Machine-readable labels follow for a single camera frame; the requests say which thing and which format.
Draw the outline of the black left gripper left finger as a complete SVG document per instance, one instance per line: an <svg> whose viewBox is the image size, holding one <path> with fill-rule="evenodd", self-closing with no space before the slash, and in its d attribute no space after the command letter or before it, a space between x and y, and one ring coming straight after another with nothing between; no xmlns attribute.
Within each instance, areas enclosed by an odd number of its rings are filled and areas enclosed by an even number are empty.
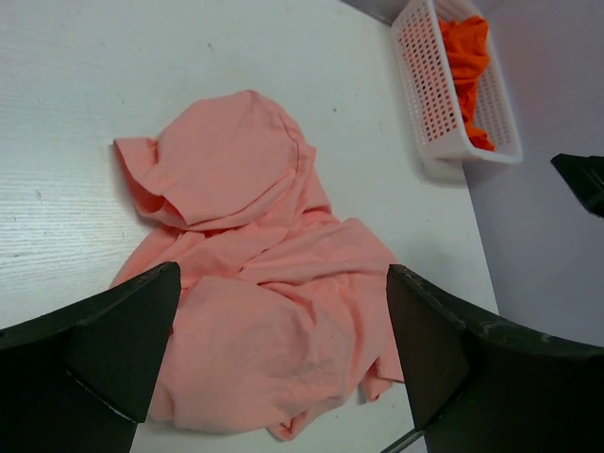
<svg viewBox="0 0 604 453"><path fill-rule="evenodd" d="M1 331L4 452L127 452L147 417L180 297L164 262Z"/></svg>

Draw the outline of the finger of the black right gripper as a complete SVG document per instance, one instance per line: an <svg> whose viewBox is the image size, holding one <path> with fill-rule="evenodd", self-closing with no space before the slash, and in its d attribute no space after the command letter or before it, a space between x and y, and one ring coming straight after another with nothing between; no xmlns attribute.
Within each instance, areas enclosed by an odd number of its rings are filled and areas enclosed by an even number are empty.
<svg viewBox="0 0 604 453"><path fill-rule="evenodd" d="M598 217L604 216L603 161L602 156L568 154L559 154L551 159L580 204Z"/></svg>

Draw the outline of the light pink t shirt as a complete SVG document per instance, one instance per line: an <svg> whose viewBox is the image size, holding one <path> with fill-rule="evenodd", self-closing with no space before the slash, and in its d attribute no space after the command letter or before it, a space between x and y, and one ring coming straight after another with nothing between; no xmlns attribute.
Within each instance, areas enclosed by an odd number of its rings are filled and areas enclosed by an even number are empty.
<svg viewBox="0 0 604 453"><path fill-rule="evenodd" d="M402 380L386 301L395 256L334 216L315 148L283 107L254 91L199 100L113 148L155 223L115 282L180 269L152 419L290 441L355 391L373 401Z"/></svg>

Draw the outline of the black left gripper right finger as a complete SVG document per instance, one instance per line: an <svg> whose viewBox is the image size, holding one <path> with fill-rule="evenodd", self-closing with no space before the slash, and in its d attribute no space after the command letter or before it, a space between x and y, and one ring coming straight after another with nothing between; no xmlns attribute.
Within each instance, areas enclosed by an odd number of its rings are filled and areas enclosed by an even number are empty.
<svg viewBox="0 0 604 453"><path fill-rule="evenodd" d="M599 452L603 350L518 325L403 265L387 302L413 419L391 445L430 452Z"/></svg>

